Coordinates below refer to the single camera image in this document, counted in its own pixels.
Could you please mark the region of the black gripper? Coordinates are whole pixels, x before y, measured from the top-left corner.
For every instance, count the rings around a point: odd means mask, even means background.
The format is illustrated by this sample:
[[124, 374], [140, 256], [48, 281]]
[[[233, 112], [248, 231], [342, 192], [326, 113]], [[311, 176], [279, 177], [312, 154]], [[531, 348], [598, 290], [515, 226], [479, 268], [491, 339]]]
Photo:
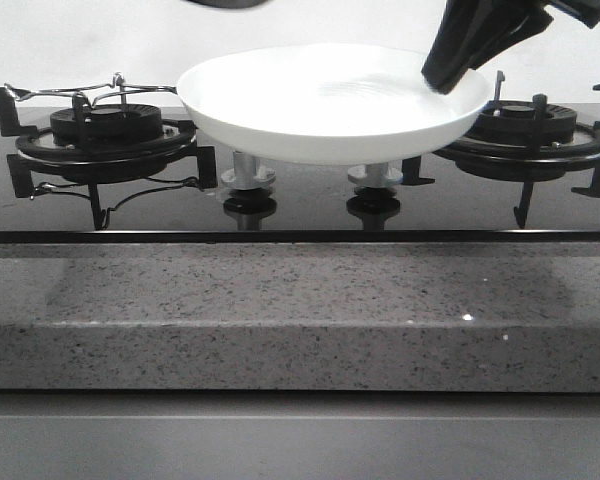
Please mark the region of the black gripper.
[[553, 17], [550, 5], [588, 28], [600, 22], [600, 0], [508, 1], [522, 10], [498, 9], [493, 1], [447, 1], [422, 67], [427, 84], [449, 94], [469, 69], [478, 69], [510, 47], [544, 32]]

